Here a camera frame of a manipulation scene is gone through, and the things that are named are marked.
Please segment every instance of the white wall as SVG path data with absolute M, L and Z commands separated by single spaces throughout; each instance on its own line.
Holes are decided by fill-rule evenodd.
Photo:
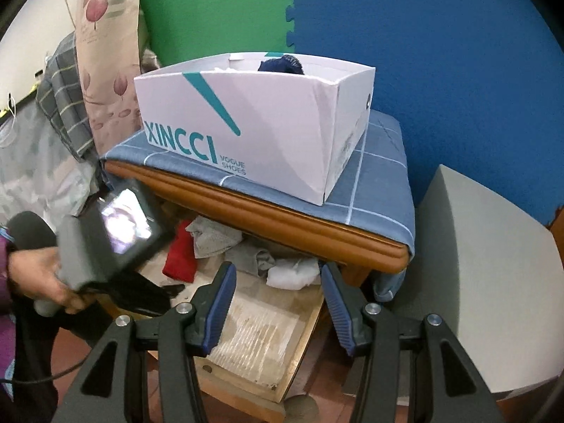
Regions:
M 77 0 L 68 0 L 73 19 Z M 0 109 L 27 95 L 46 55 L 74 30 L 64 0 L 27 0 L 0 40 Z

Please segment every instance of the purple jacket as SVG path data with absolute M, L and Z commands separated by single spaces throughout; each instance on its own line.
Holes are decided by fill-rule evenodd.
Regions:
M 8 259 L 6 248 L 8 240 L 0 229 L 0 377 L 11 379 L 16 354 L 16 325 L 10 315 L 10 291 L 8 289 Z M 12 386 L 3 384 L 8 394 Z

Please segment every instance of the green foam mat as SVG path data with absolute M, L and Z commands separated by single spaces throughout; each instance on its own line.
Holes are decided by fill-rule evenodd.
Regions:
M 292 52 L 292 0 L 141 0 L 151 48 L 163 65 L 225 52 Z

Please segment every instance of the teal logo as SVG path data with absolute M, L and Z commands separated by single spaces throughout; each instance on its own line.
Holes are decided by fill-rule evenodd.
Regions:
M 173 150 L 178 148 L 186 155 L 194 154 L 202 161 L 211 161 L 217 164 L 217 155 L 215 153 L 215 146 L 211 136 L 204 135 L 198 132 L 188 134 L 183 128 L 177 128 L 173 131 L 170 125 L 166 128 L 162 124 L 155 122 L 143 121 L 145 129 L 147 130 L 147 141 L 162 147 L 170 147 Z
M 231 118 L 224 105 L 221 103 L 204 77 L 200 73 L 182 73 L 182 75 L 194 86 L 194 89 L 196 89 L 198 93 L 204 97 L 204 100 L 209 103 L 219 117 L 222 118 L 225 124 L 229 126 L 231 131 L 235 135 L 240 136 L 241 131 L 237 127 L 237 124 Z

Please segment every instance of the gray plaid cloth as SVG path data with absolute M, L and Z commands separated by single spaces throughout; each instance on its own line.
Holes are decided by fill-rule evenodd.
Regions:
M 37 104 L 76 159 L 98 160 L 78 76 L 74 33 L 59 43 L 47 62 Z

